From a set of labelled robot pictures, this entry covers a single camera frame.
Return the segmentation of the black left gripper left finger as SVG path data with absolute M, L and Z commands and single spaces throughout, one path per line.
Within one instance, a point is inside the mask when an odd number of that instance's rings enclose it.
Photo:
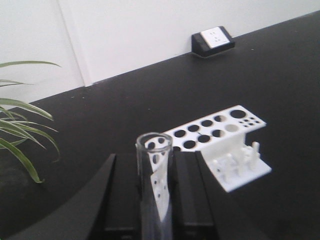
M 134 153 L 111 154 L 71 199 L 10 240 L 140 239 Z

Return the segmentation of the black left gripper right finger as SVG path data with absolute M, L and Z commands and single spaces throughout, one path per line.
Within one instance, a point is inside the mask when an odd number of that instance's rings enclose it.
M 225 240 L 226 195 L 196 152 L 176 151 L 173 219 L 176 240 Z

